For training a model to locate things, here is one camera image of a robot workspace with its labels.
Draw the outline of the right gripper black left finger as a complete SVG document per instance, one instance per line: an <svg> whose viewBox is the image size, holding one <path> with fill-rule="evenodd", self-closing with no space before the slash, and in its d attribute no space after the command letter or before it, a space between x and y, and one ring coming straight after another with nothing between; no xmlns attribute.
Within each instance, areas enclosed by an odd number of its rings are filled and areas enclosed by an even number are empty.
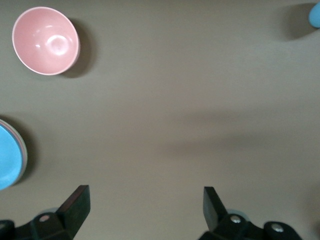
<svg viewBox="0 0 320 240"><path fill-rule="evenodd" d="M73 240L90 213L90 187L80 185L54 212L43 212L28 223L15 226L0 221L2 240Z"/></svg>

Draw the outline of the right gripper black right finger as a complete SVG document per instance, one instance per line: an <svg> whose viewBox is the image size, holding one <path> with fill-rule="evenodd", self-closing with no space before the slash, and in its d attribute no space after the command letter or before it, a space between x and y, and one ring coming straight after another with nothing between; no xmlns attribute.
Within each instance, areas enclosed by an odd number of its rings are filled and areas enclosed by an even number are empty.
<svg viewBox="0 0 320 240"><path fill-rule="evenodd" d="M203 214L208 231L201 240L300 240L288 224L268 221L260 228L237 213L228 213L214 187L203 190Z"/></svg>

